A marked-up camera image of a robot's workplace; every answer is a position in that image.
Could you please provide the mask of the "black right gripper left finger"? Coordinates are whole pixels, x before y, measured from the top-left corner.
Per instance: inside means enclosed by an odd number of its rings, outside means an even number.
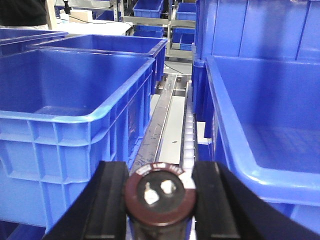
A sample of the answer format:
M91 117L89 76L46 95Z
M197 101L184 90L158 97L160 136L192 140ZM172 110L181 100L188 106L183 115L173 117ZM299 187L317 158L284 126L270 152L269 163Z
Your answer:
M127 216L123 161L101 161L74 203L43 237L45 240L124 240Z

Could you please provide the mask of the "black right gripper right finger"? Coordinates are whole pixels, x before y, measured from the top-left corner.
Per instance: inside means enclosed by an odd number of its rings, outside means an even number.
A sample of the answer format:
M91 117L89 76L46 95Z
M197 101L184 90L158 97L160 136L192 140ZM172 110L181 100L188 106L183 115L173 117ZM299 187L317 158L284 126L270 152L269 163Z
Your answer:
M199 240L318 240L248 189L224 165L197 161L195 231Z

